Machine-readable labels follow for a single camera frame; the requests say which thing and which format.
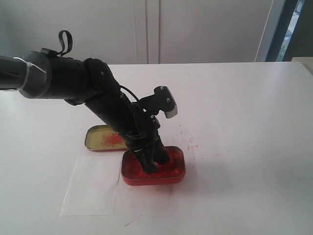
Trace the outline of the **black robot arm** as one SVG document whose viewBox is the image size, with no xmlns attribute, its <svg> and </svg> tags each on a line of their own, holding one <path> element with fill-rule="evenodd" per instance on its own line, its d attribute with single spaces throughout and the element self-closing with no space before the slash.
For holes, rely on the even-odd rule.
<svg viewBox="0 0 313 235">
<path fill-rule="evenodd" d="M 23 58 L 1 57 L 0 88 L 17 90 L 30 99 L 62 99 L 84 104 L 118 133 L 136 156 L 145 173 L 157 171 L 170 157 L 158 134 L 156 116 L 177 114 L 176 103 L 165 86 L 131 102 L 109 66 L 98 59 L 79 61 L 54 51 L 29 52 Z"/>
</svg>

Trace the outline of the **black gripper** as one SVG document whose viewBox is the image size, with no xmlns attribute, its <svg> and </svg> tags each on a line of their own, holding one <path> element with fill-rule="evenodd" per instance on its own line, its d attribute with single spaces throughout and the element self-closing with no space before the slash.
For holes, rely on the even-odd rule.
<svg viewBox="0 0 313 235">
<path fill-rule="evenodd" d="M 164 165 L 170 157 L 157 136 L 153 150 L 155 124 L 137 103 L 118 102 L 118 128 L 117 132 L 124 138 L 133 150 L 142 170 L 146 174 L 153 174 L 158 170 L 156 165 Z"/>
</svg>

